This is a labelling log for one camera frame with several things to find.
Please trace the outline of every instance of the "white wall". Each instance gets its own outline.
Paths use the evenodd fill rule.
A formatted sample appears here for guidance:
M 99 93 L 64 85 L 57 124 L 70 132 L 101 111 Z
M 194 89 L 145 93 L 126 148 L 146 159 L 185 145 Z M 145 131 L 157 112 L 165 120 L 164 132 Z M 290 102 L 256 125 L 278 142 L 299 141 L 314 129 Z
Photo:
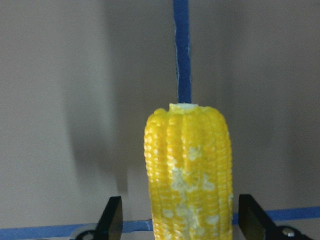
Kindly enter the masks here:
M 193 100 L 228 121 L 235 196 L 266 209 L 319 205 L 319 10 L 190 1 Z M 170 0 L 1 1 L 0 228 L 96 222 L 115 195 L 150 218 L 143 130 L 175 61 Z

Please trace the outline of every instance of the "corn cob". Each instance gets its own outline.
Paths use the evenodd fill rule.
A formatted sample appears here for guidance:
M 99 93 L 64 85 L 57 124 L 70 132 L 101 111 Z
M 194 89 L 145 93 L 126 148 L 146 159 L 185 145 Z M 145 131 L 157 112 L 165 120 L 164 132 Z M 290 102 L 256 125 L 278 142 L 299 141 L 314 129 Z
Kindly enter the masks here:
M 149 116 L 144 156 L 155 240 L 232 239 L 232 156 L 214 108 L 170 104 Z

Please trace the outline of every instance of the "boiled corn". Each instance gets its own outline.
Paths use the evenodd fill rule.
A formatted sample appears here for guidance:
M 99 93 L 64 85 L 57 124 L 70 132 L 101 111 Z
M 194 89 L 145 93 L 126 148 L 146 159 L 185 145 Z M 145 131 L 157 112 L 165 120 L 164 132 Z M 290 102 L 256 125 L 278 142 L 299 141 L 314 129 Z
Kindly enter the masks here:
M 232 239 L 232 150 L 214 108 L 170 104 L 147 120 L 144 156 L 155 240 Z

